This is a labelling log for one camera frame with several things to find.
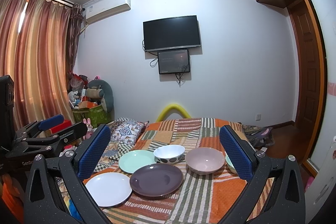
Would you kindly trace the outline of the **mint green bowl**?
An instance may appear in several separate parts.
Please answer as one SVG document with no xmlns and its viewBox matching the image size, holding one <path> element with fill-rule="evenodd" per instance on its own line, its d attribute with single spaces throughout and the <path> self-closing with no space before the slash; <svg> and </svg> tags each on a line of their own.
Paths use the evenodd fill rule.
<svg viewBox="0 0 336 224">
<path fill-rule="evenodd" d="M 233 174 L 238 174 L 227 153 L 225 155 L 225 160 L 226 160 L 226 165 L 228 166 L 228 169 L 230 170 L 230 172 Z"/>
</svg>

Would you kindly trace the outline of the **mint green plate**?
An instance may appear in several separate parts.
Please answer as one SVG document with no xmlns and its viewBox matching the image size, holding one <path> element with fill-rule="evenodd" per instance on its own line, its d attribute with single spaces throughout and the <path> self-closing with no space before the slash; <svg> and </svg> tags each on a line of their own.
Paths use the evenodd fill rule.
<svg viewBox="0 0 336 224">
<path fill-rule="evenodd" d="M 118 161 L 119 168 L 122 171 L 131 174 L 143 166 L 154 163 L 155 157 L 153 152 L 143 149 L 127 152 L 126 154 L 122 155 Z"/>
</svg>

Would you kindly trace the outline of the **pink bowl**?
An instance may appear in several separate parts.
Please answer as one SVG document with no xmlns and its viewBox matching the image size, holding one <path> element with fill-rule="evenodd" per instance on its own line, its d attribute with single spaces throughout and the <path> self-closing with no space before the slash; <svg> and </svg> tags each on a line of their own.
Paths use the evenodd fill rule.
<svg viewBox="0 0 336 224">
<path fill-rule="evenodd" d="M 199 147 L 190 150 L 185 161 L 189 169 L 197 174 L 211 174 L 220 170 L 225 163 L 225 157 L 221 151 L 214 148 Z"/>
</svg>

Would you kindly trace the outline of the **white plate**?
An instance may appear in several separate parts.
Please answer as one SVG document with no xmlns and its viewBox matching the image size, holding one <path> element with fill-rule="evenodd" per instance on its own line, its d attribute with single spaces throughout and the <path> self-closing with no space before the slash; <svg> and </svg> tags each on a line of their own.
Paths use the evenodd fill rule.
<svg viewBox="0 0 336 224">
<path fill-rule="evenodd" d="M 119 205 L 126 201 L 132 193 L 130 178 L 116 172 L 94 176 L 85 187 L 99 207 Z"/>
</svg>

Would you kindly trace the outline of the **dark purple plate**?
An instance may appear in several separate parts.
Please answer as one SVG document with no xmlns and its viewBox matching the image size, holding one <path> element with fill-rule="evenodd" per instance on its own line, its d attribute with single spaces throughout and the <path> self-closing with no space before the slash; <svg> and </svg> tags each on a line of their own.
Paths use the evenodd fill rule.
<svg viewBox="0 0 336 224">
<path fill-rule="evenodd" d="M 174 193 L 183 183 L 183 173 L 169 164 L 156 163 L 136 170 L 130 177 L 132 190 L 145 197 L 163 197 Z"/>
</svg>

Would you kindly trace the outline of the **white bowl with black dots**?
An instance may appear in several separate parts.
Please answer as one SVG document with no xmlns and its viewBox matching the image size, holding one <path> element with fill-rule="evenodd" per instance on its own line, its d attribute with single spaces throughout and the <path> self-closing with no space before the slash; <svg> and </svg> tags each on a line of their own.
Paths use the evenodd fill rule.
<svg viewBox="0 0 336 224">
<path fill-rule="evenodd" d="M 183 158 L 185 147 L 176 144 L 164 145 L 155 149 L 153 154 L 157 162 L 175 164 Z"/>
</svg>

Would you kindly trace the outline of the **pink bunny toy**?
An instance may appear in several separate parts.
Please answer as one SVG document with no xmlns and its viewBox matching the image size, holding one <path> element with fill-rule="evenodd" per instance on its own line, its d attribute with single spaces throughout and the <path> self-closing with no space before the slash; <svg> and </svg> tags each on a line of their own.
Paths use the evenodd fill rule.
<svg viewBox="0 0 336 224">
<path fill-rule="evenodd" d="M 90 118 L 84 118 L 83 123 L 87 126 L 87 133 L 83 136 L 83 139 L 89 139 L 93 134 L 93 127 L 91 125 L 91 119 Z"/>
</svg>

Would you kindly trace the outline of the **red box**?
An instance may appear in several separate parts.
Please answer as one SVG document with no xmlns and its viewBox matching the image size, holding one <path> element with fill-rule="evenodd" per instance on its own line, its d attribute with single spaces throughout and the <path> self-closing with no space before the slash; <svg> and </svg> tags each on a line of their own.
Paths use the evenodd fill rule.
<svg viewBox="0 0 336 224">
<path fill-rule="evenodd" d="M 68 128 L 71 125 L 72 125 L 72 122 L 70 120 L 64 120 L 63 123 L 58 124 L 57 126 L 52 127 L 50 129 L 50 132 L 52 134 L 56 134 L 56 133 L 62 131 L 63 129 Z"/>
</svg>

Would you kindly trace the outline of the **patterned checkered quilt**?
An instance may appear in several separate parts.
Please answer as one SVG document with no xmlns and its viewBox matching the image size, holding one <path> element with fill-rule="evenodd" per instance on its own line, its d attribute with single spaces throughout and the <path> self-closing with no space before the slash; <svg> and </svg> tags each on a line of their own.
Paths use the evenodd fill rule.
<svg viewBox="0 0 336 224">
<path fill-rule="evenodd" d="M 149 121 L 142 122 L 131 118 L 118 118 L 108 123 L 107 126 L 110 131 L 109 144 L 89 178 L 102 173 L 104 170 L 115 170 L 120 158 L 134 148 L 148 124 Z"/>
</svg>

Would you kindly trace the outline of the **dark backpack on floor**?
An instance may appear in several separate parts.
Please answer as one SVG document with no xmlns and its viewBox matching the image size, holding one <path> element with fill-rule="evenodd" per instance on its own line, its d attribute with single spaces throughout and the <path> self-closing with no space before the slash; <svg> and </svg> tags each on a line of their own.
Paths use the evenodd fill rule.
<svg viewBox="0 0 336 224">
<path fill-rule="evenodd" d="M 254 148 L 270 147 L 275 143 L 272 135 L 272 127 L 242 125 L 242 128 Z"/>
</svg>

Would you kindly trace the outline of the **yellow foam tube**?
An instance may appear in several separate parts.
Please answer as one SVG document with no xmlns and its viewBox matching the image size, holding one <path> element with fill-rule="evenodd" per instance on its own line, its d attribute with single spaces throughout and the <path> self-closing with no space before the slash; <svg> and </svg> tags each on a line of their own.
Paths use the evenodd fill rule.
<svg viewBox="0 0 336 224">
<path fill-rule="evenodd" d="M 156 122 L 164 121 L 171 113 L 179 114 L 183 119 L 190 119 L 191 115 L 183 108 L 181 105 L 177 103 L 171 103 L 167 105 L 159 114 Z"/>
</svg>

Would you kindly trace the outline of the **white appliance with stickers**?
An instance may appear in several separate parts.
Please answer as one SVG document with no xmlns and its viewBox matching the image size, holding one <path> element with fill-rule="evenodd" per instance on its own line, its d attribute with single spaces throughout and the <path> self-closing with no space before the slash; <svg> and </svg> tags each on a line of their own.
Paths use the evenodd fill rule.
<svg viewBox="0 0 336 224">
<path fill-rule="evenodd" d="M 320 211 L 335 187 L 335 136 L 318 175 L 305 192 L 306 216 L 309 223 Z"/>
</svg>

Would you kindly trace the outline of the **brown wooden door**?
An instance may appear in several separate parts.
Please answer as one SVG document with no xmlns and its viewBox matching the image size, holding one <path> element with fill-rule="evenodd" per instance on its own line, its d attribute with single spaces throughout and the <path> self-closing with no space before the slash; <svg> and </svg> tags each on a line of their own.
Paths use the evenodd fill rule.
<svg viewBox="0 0 336 224">
<path fill-rule="evenodd" d="M 311 155 L 319 135 L 325 107 L 325 62 L 322 35 L 315 12 L 305 0 L 288 7 L 298 55 L 299 94 L 295 125 L 306 148 L 302 162 Z"/>
</svg>

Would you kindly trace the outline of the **white air conditioner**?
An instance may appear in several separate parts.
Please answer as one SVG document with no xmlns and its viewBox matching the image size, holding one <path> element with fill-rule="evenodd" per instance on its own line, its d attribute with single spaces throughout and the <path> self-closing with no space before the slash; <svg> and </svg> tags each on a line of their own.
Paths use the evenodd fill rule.
<svg viewBox="0 0 336 224">
<path fill-rule="evenodd" d="M 85 9 L 86 23 L 92 24 L 130 9 L 131 0 L 101 0 Z"/>
</svg>

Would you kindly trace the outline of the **small black wall monitor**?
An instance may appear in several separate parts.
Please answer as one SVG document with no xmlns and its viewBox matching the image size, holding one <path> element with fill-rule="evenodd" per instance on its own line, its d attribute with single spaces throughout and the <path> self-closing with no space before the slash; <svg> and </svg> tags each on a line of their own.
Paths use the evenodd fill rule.
<svg viewBox="0 0 336 224">
<path fill-rule="evenodd" d="M 167 50 L 158 52 L 158 71 L 160 75 L 189 73 L 189 50 Z"/>
</svg>

